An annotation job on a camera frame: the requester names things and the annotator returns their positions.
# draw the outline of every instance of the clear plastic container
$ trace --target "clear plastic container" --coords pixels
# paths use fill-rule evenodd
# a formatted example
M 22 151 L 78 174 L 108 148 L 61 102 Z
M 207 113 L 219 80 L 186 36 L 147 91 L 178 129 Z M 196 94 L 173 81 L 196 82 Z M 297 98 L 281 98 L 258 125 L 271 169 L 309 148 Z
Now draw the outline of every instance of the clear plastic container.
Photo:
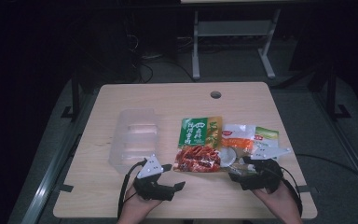
M 157 152 L 158 125 L 153 108 L 126 109 L 120 112 L 109 163 L 121 174 Z

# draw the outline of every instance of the background desk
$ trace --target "background desk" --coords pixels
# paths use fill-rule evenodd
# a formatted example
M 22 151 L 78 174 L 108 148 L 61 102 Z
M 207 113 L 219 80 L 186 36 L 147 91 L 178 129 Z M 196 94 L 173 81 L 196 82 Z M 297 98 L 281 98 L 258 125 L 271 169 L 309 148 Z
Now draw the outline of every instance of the background desk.
M 212 91 L 222 97 L 213 99 Z M 109 163 L 109 150 L 120 111 L 151 107 L 158 115 L 158 159 L 173 163 L 183 118 L 222 116 L 225 123 L 257 124 L 280 132 L 280 146 L 291 147 L 278 110 L 265 83 L 183 83 L 103 86 L 54 207 L 56 217 L 115 217 L 124 179 Z M 298 185 L 306 181 L 294 154 L 280 159 Z M 172 202 L 164 202 L 149 218 L 274 218 L 249 190 L 226 173 L 193 174 L 170 171 L 159 184 L 185 181 Z M 301 194 L 303 218 L 317 211 L 308 192 Z

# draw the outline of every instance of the hand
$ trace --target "hand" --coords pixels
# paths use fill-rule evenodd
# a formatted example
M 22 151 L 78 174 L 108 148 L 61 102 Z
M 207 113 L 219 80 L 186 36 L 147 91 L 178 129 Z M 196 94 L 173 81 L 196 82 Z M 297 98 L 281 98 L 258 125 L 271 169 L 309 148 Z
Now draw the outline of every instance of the hand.
M 254 189 L 252 193 L 282 222 L 287 224 L 303 223 L 295 199 L 282 181 L 273 193 L 268 194 L 262 189 Z
M 144 220 L 151 210 L 161 204 L 159 200 L 145 200 L 131 186 L 124 199 L 123 210 L 117 224 L 138 224 Z

